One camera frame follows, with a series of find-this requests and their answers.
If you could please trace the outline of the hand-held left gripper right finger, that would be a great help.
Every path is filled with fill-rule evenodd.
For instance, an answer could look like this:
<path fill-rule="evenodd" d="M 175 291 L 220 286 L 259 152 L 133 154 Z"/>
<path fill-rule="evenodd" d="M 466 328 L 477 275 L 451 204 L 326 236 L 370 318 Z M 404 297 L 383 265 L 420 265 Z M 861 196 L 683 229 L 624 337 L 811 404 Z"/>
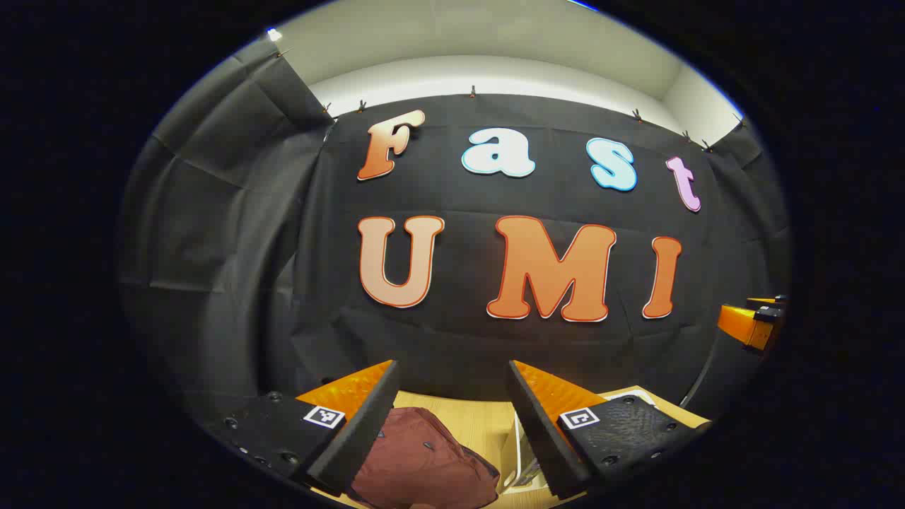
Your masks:
<path fill-rule="evenodd" d="M 506 389 L 547 487 L 561 500 L 619 488 L 711 428 L 710 419 L 642 387 L 598 395 L 515 360 Z"/>

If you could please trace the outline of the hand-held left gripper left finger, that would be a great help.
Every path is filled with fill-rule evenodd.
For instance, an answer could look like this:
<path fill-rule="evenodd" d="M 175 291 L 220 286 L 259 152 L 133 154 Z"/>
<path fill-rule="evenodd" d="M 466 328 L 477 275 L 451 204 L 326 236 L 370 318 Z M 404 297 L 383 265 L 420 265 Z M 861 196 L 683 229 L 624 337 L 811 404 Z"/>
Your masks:
<path fill-rule="evenodd" d="M 271 476 L 339 496 L 393 408 L 399 375 L 388 360 L 304 394 L 271 391 L 208 420 L 206 431 Z"/>

